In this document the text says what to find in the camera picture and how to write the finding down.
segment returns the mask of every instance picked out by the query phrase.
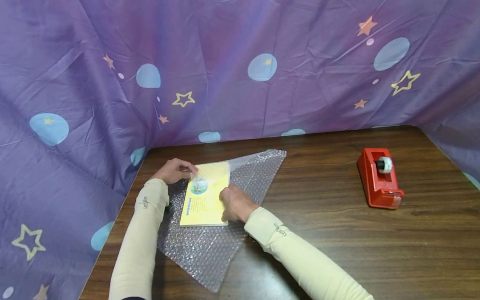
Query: purple fabric backdrop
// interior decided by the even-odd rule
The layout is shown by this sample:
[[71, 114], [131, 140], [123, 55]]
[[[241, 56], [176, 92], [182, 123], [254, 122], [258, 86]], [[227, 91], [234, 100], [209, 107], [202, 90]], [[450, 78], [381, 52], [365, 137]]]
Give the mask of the purple fabric backdrop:
[[152, 147], [412, 124], [478, 186], [479, 15], [477, 0], [1, 1], [0, 294], [76, 299]]

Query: outlined star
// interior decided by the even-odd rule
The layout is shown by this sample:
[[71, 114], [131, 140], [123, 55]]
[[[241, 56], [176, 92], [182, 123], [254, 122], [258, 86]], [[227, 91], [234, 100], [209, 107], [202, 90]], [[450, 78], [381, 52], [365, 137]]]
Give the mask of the outlined star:
[[[45, 247], [42, 246], [42, 244], [40, 244], [40, 237], [42, 235], [42, 231], [43, 230], [41, 230], [41, 229], [31, 231], [30, 229], [28, 229], [28, 227], [25, 224], [22, 224], [22, 226], [20, 228], [20, 236], [12, 242], [13, 246], [22, 248], [22, 249], [25, 250], [25, 252], [27, 252], [27, 261], [31, 260], [35, 256], [37, 251], [45, 251], [46, 250]], [[24, 244], [20, 243], [21, 241], [23, 241], [25, 239], [25, 233], [27, 233], [29, 236], [36, 235], [36, 237], [35, 237], [35, 245], [36, 246], [33, 247], [32, 250], [30, 250], [30, 248], [27, 245], [24, 245]]]
[[113, 66], [113, 60], [110, 57], [108, 57], [108, 54], [105, 54], [103, 59], [108, 63], [109, 68], [115, 69], [115, 67]]
[[160, 115], [160, 116], [158, 117], [158, 119], [162, 122], [162, 124], [165, 124], [165, 123], [167, 123], [167, 122], [170, 122], [169, 120], [167, 120], [167, 117], [162, 117], [162, 115]]
[[[420, 73], [418, 74], [415, 74], [415, 75], [412, 75], [412, 73], [410, 73], [410, 70], [408, 70], [405, 75], [403, 75], [402, 79], [400, 79], [399, 82], [397, 83], [394, 83], [392, 84], [392, 88], [395, 89], [395, 91], [393, 91], [393, 96], [395, 96], [396, 94], [400, 93], [401, 91], [404, 91], [404, 90], [409, 90], [412, 88], [412, 83], [417, 80], [417, 78], [420, 76]], [[403, 87], [399, 87], [398, 85], [400, 83], [402, 83], [406, 78], [408, 78], [410, 81], [408, 82], [408, 85], [407, 86], [403, 86]]]
[[356, 109], [356, 108], [364, 108], [364, 107], [365, 107], [365, 103], [367, 103], [367, 102], [368, 102], [368, 100], [363, 100], [363, 99], [360, 100], [358, 103], [355, 103], [355, 108], [354, 108], [354, 109]]
[[[183, 97], [188, 97], [188, 100], [185, 101], [185, 102], [180, 102], [180, 97], [182, 97], [182, 98]], [[191, 91], [189, 91], [186, 94], [177, 93], [177, 100], [175, 100], [175, 102], [173, 102], [172, 105], [180, 105], [184, 108], [185, 105], [187, 105], [189, 103], [195, 103], [195, 100], [192, 98], [192, 92]]]
[[47, 292], [50, 286], [44, 286], [43, 284], [40, 287], [40, 291], [33, 297], [33, 300], [47, 300]]
[[375, 25], [377, 25], [377, 23], [373, 22], [372, 21], [372, 16], [370, 16], [370, 18], [368, 18], [367, 21], [365, 21], [363, 23], [359, 23], [360, 31], [357, 34], [357, 36], [359, 36], [361, 34], [366, 34], [367, 36], [369, 36], [370, 35], [370, 30], [372, 30], [372, 28]]

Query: blue polka dot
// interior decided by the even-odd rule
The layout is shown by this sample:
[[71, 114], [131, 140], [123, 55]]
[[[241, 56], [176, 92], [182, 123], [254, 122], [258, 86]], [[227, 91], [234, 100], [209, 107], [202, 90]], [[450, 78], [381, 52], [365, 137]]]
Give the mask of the blue polka dot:
[[135, 167], [142, 161], [145, 154], [145, 147], [138, 148], [130, 154], [130, 161]]
[[296, 129], [290, 129], [289, 131], [282, 133], [282, 136], [301, 135], [301, 134], [305, 134], [305, 130], [296, 128]]
[[473, 176], [471, 176], [470, 174], [467, 174], [467, 173], [463, 173], [467, 178], [468, 180], [470, 180], [474, 186], [477, 187], [477, 189], [480, 190], [480, 182], [478, 182], [478, 180], [476, 180]]
[[13, 287], [8, 287], [3, 291], [2, 299], [8, 299], [13, 294], [15, 289]]
[[67, 121], [59, 115], [42, 113], [30, 119], [30, 127], [49, 146], [60, 144], [68, 135]]
[[151, 63], [146, 63], [138, 68], [137, 83], [145, 88], [159, 88], [161, 84], [160, 72]]
[[220, 141], [220, 133], [205, 131], [198, 135], [198, 139], [202, 143], [214, 143]]
[[111, 221], [93, 234], [92, 239], [90, 240], [90, 245], [95, 251], [102, 250], [103, 245], [105, 245], [108, 235], [110, 234], [110, 230], [112, 230], [113, 223], [114, 222]]
[[256, 81], [267, 81], [276, 72], [276, 58], [264, 53], [254, 58], [248, 65], [248, 76]]
[[399, 37], [386, 44], [375, 57], [373, 67], [377, 71], [384, 71], [393, 67], [398, 63], [408, 52], [410, 42], [404, 38]]

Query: wooden table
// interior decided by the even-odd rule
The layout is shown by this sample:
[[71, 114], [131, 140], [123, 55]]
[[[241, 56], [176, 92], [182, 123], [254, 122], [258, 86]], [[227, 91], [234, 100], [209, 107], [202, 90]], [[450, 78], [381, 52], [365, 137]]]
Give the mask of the wooden table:
[[[365, 147], [390, 150], [406, 194], [398, 210], [367, 206], [356, 167]], [[80, 299], [108, 298], [135, 198], [166, 160], [178, 157], [200, 164], [268, 148], [288, 154], [264, 207], [343, 267], [376, 300], [480, 299], [480, 192], [413, 127], [150, 151]], [[156, 265], [154, 299], [308, 299], [282, 265], [250, 238], [232, 260], [217, 294], [162, 253]]]

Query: book cover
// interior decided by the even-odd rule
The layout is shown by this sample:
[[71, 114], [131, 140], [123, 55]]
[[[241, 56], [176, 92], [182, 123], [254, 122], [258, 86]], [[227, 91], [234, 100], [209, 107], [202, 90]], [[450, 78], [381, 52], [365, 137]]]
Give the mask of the book cover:
[[230, 182], [228, 162], [197, 165], [198, 175], [187, 186], [180, 226], [224, 226], [220, 192]]

